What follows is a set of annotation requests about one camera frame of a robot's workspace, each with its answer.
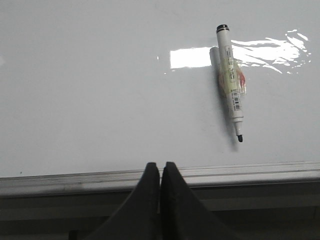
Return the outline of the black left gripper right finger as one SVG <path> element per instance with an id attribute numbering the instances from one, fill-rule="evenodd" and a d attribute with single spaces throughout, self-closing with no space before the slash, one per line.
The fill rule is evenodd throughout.
<path id="1" fill-rule="evenodd" d="M 164 240 L 238 240 L 237 235 L 207 210 L 187 185 L 174 162 L 167 162 L 160 187 Z"/>

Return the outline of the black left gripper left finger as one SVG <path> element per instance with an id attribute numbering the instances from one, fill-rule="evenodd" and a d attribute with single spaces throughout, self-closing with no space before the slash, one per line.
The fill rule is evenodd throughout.
<path id="1" fill-rule="evenodd" d="M 155 240 L 160 192 L 156 163 L 147 163 L 144 172 L 120 208 L 87 240 Z"/>

